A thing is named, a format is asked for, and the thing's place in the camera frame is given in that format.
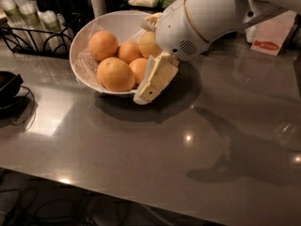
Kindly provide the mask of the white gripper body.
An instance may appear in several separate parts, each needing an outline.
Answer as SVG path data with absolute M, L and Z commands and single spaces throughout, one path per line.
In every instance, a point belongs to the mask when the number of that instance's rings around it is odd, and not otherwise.
M 202 38 L 187 8 L 187 0 L 176 0 L 158 20 L 155 39 L 159 47 L 181 61 L 206 52 L 210 43 Z

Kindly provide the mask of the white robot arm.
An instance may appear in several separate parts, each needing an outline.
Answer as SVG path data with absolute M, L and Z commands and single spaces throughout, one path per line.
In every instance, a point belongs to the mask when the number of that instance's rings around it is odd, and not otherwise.
M 301 0 L 176 0 L 163 12 L 146 17 L 141 27 L 155 34 L 163 53 L 149 58 L 134 101 L 151 103 L 174 78 L 181 61 L 199 58 L 222 36 L 287 10 L 300 13 Z

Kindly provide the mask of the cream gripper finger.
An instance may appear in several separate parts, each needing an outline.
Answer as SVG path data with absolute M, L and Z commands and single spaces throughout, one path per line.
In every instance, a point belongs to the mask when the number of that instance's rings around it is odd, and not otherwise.
M 146 31 L 154 32 L 156 30 L 156 27 L 158 25 L 161 16 L 162 16 L 161 12 L 153 13 L 145 17 L 140 23 L 140 26 Z
M 150 56 L 145 76 L 139 84 L 134 102 L 138 105 L 150 104 L 169 85 L 179 70 L 180 61 L 166 52 Z

